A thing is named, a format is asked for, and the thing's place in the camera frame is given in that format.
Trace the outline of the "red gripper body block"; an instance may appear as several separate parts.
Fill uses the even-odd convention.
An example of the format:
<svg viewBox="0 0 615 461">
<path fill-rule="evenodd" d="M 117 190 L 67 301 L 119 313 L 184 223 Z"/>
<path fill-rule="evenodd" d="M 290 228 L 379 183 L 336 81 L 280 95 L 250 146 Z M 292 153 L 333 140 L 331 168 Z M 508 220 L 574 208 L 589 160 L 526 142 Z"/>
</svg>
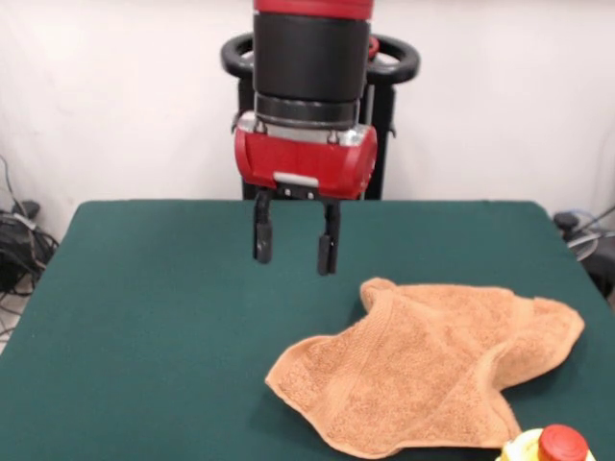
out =
<svg viewBox="0 0 615 461">
<path fill-rule="evenodd" d="M 308 130 L 266 124 L 252 111 L 234 125 L 234 155 L 242 179 L 275 189 L 298 185 L 334 199 L 354 199 L 371 180 L 378 151 L 376 130 Z"/>
</svg>

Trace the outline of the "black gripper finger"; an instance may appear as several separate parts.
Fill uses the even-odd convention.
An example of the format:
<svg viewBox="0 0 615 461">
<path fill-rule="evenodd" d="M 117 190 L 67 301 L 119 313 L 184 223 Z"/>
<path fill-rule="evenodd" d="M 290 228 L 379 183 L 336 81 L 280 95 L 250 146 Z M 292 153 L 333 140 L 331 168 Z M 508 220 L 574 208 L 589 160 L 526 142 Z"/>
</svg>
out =
<svg viewBox="0 0 615 461">
<path fill-rule="evenodd" d="M 269 263 L 272 257 L 272 223 L 270 203 L 273 191 L 261 188 L 255 198 L 253 258 L 259 263 Z"/>
<path fill-rule="evenodd" d="M 319 237 L 317 271 L 320 276 L 336 272 L 338 241 L 341 222 L 340 203 L 324 203 L 325 229 Z"/>
</svg>

